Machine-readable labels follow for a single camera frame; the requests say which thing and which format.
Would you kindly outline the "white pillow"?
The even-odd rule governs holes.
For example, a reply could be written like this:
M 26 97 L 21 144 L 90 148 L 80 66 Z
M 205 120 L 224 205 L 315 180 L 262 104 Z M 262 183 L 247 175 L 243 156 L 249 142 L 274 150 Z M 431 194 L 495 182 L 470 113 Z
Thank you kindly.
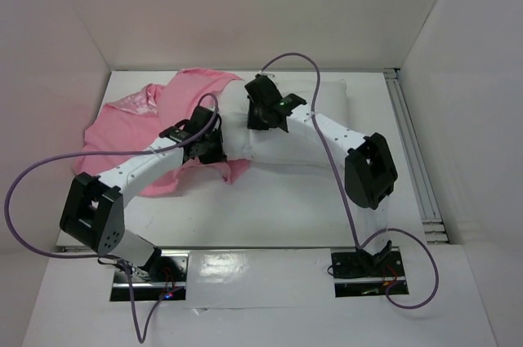
M 247 159 L 258 163 L 326 166 L 329 164 L 319 140 L 309 141 L 278 128 L 255 131 L 247 128 L 248 95 L 246 82 L 230 82 L 218 96 L 221 131 L 229 160 Z M 346 82 L 323 80 L 316 110 L 333 121 L 349 123 Z

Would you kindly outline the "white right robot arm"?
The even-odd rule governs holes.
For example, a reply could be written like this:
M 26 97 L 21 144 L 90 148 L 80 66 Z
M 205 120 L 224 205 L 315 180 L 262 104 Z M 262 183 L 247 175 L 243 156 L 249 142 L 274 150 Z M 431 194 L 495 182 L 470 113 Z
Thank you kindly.
M 385 234 L 398 172 L 383 135 L 361 134 L 316 110 L 320 85 L 317 75 L 312 102 L 307 103 L 293 93 L 282 96 L 269 77 L 258 74 L 244 87 L 249 101 L 248 128 L 279 128 L 323 147 L 346 209 L 356 264 L 363 274 L 374 275 L 391 252 L 391 240 Z

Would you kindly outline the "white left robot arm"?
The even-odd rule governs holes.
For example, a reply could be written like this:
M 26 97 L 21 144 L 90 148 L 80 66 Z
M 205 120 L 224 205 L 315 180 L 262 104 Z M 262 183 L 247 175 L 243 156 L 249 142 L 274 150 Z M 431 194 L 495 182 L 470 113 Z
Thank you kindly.
M 125 226 L 124 210 L 149 185 L 189 162 L 224 162 L 221 117 L 198 106 L 190 119 L 159 133 L 150 147 L 126 162 L 91 176 L 76 175 L 60 229 L 97 255 L 117 257 L 144 281 L 159 277 L 172 262 L 153 243 Z

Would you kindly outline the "pink satin pillowcase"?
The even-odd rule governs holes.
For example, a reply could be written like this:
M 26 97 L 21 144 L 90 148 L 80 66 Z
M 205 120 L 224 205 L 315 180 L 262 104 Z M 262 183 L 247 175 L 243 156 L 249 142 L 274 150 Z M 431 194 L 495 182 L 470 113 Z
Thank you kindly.
M 183 69 L 167 85 L 150 83 L 139 92 L 104 104 L 95 122 L 84 132 L 83 152 L 140 151 L 146 149 L 158 134 L 183 119 L 190 118 L 203 94 L 219 96 L 240 77 L 214 69 Z M 81 156 L 73 163 L 75 174 L 91 176 L 127 161 L 129 156 Z M 163 175 L 139 195 L 155 198 L 174 194 L 186 173 L 204 167 L 198 160 Z M 221 174 L 227 184 L 234 184 L 249 168 L 246 159 L 228 160 L 208 165 Z

